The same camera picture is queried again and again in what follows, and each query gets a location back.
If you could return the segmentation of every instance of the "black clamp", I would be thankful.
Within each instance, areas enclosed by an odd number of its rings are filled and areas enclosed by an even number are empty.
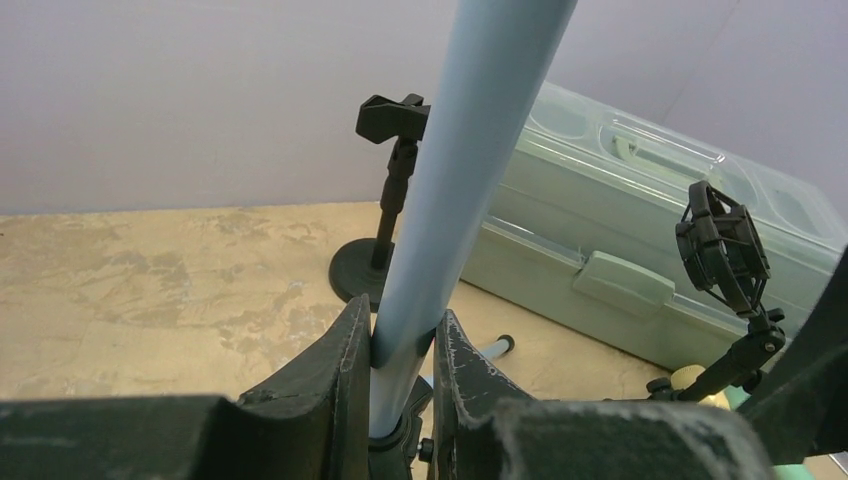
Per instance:
[[[415,169],[418,142],[424,137],[430,106],[409,94],[402,102],[374,95],[359,108],[356,133],[380,144],[397,137],[389,158],[389,175],[380,197],[380,226],[376,238],[361,238],[342,246],[330,262],[330,285],[344,301],[367,294],[376,312],[386,285],[397,217],[403,210],[409,177]]]
[[[689,187],[689,205],[675,235],[692,284],[747,319],[748,333],[684,390],[672,389],[667,378],[651,381],[650,398],[697,402],[729,385],[751,393],[763,378],[762,366],[786,345],[777,326],[783,311],[767,311],[760,302],[770,272],[751,215],[745,205],[700,181]],[[715,286],[723,298],[711,290]]]

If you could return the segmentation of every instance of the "white wall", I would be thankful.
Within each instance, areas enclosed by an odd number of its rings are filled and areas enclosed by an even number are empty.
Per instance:
[[[357,107],[432,99],[455,2],[0,2],[0,213],[376,199],[390,147]],[[549,80],[848,213],[846,22],[841,0],[581,0]]]

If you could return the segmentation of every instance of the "black stand pole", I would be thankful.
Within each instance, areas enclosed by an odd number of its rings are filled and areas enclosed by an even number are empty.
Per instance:
[[[409,178],[415,170],[418,142],[424,136],[429,106],[410,94],[400,103],[373,96],[359,109],[356,133],[380,144],[397,137],[389,158],[389,175],[380,197],[380,225],[376,238],[360,238],[342,246],[330,262],[330,285],[344,301],[367,294],[372,312],[383,297],[389,272],[397,217],[403,211]]]

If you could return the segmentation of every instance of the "plastic storage case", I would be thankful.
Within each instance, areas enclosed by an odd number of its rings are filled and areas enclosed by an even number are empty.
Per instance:
[[[848,241],[815,187],[551,84],[530,113],[463,280],[669,369],[707,365],[746,323],[692,286],[674,226],[707,179],[748,206],[766,308],[803,325]]]

